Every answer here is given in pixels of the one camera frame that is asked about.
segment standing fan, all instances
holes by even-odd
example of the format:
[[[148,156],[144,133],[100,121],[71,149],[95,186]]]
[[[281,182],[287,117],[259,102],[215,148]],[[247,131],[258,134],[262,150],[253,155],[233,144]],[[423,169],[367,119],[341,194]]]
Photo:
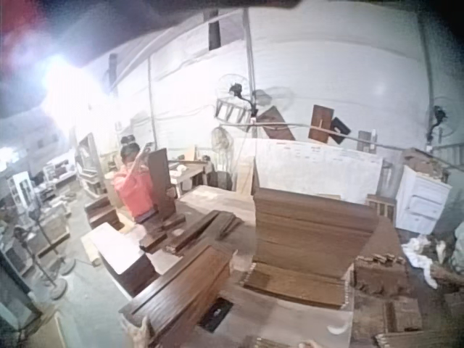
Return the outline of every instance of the standing fan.
[[[233,153],[233,138],[222,127],[216,127],[211,131],[211,147],[217,154],[218,170],[228,171]]]

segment white board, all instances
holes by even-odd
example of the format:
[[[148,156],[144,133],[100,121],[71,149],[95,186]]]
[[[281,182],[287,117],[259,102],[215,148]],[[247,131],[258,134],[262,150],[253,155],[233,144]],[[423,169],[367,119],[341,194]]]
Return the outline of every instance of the white board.
[[[337,194],[360,204],[376,193],[382,168],[382,158],[374,154],[301,141],[247,139],[240,157],[253,154],[260,187]]]

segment floor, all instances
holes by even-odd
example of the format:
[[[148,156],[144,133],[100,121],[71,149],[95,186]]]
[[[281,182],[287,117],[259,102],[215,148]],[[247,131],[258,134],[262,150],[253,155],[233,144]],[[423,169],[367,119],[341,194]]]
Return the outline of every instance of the floor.
[[[87,255],[80,242],[81,236],[91,230],[83,210],[84,204],[90,201],[80,190],[76,200],[70,203],[71,216],[68,224],[71,238],[61,244],[59,249],[65,250],[65,254],[75,258],[77,262],[71,274],[63,277],[68,285],[63,298],[58,301],[49,299],[48,288],[39,280],[39,272],[29,275],[26,281],[32,287],[39,306],[47,307],[48,303],[55,305],[68,348],[129,347],[117,313],[127,303],[127,299],[103,266],[94,268],[87,263]],[[48,265],[53,259],[54,253],[50,252],[41,261]],[[26,347],[39,347],[33,338],[34,336]]]

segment person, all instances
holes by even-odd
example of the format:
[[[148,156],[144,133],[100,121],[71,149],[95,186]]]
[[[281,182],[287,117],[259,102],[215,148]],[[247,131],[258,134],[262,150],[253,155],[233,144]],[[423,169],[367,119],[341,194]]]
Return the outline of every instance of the person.
[[[157,214],[157,198],[146,166],[148,153],[149,148],[141,151],[135,139],[126,142],[120,152],[123,165],[113,179],[116,192],[137,223]],[[175,198],[175,189],[169,188],[166,194]]]

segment workbench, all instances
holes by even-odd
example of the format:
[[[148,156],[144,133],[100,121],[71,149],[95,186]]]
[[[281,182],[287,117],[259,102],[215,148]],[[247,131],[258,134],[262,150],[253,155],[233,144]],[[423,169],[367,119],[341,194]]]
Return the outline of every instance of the workbench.
[[[231,301],[233,307],[214,333],[196,327],[183,347],[238,347],[248,335],[262,336],[296,346],[314,339],[330,348],[347,348],[351,331],[341,335],[328,332],[327,326],[343,326],[352,319],[352,300],[348,310],[329,310],[287,302],[244,289],[239,281],[252,264],[256,249],[254,202],[251,196],[209,186],[197,186],[176,202],[177,212],[186,216],[190,225],[211,210],[232,212],[244,223],[237,227],[222,244],[236,249],[231,278],[220,296]],[[129,233],[129,238],[141,239],[141,230]],[[165,273],[179,257],[158,250],[146,254],[158,273]]]

